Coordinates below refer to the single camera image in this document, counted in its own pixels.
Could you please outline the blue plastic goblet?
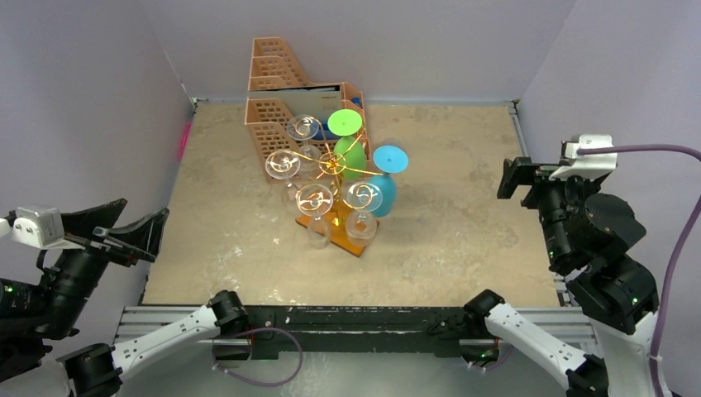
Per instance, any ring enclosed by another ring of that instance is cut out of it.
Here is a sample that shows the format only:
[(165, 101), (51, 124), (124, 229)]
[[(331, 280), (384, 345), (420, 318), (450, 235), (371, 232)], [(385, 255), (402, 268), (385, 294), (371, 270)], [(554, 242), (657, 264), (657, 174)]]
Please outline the blue plastic goblet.
[(398, 195), (393, 175), (404, 172), (409, 165), (409, 159), (407, 153), (399, 146), (382, 145), (374, 151), (372, 161), (380, 175), (372, 176), (369, 182), (378, 187), (383, 195), (381, 204), (373, 214), (377, 218), (383, 218), (391, 213)]

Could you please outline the green plastic goblet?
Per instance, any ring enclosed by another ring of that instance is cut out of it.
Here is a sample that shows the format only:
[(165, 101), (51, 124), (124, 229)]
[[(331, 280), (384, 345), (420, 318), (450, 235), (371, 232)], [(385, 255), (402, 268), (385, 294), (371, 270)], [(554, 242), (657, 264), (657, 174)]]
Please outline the green plastic goblet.
[(338, 164), (346, 166), (342, 171), (344, 178), (358, 179), (361, 177), (358, 170), (366, 170), (365, 149), (357, 135), (363, 127), (362, 116), (352, 109), (337, 110), (328, 118), (327, 126), (333, 135), (339, 137), (334, 152), (342, 156)]

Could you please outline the tall clear flute glass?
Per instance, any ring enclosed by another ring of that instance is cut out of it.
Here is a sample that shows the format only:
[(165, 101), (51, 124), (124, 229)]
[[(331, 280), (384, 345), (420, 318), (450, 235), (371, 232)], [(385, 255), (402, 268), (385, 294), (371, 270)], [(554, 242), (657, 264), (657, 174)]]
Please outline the tall clear flute glass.
[(330, 243), (331, 225), (324, 215), (332, 209), (333, 202), (331, 190), (323, 184), (306, 184), (296, 193), (299, 211), (310, 217), (307, 232), (315, 249), (323, 249)]

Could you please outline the small clear goblet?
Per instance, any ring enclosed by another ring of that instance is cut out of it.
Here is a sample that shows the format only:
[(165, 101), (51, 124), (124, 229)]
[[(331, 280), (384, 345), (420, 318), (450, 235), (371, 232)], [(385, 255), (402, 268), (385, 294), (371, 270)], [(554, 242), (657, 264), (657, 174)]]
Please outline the small clear goblet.
[(294, 141), (301, 141), (302, 145), (296, 150), (297, 156), (302, 160), (319, 164), (322, 153), (310, 141), (322, 130), (322, 124), (313, 116), (297, 115), (290, 118), (286, 124), (286, 132)]

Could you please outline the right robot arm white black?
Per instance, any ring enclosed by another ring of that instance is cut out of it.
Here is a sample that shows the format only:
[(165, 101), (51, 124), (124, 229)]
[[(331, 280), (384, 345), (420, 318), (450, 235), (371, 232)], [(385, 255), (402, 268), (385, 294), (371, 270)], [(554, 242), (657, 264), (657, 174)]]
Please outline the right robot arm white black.
[(568, 396), (668, 396), (651, 353), (661, 313), (656, 281), (628, 254), (646, 229), (625, 200), (601, 192), (607, 176), (568, 176), (563, 165), (518, 157), (503, 162), (497, 191), (499, 199), (510, 199), (518, 187), (528, 187), (522, 206), (538, 214), (550, 270), (566, 278), (601, 353), (561, 341), (489, 289), (465, 305), (464, 325), (476, 337), (517, 348)]

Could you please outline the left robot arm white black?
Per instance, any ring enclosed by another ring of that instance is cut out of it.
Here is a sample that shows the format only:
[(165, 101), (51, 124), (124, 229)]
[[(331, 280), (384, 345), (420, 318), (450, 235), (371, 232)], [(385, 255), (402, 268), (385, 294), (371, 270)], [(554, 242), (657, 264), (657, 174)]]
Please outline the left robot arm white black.
[(79, 334), (84, 310), (110, 265), (154, 262), (169, 210), (119, 225), (123, 198), (65, 213), (23, 206), (1, 217), (1, 234), (36, 249), (34, 283), (1, 281), (1, 382), (29, 380), (57, 366), (65, 396), (112, 396), (138, 371), (206, 339), (239, 337), (248, 313), (232, 291), (216, 293), (191, 313), (124, 342), (98, 342), (64, 356), (55, 344)]

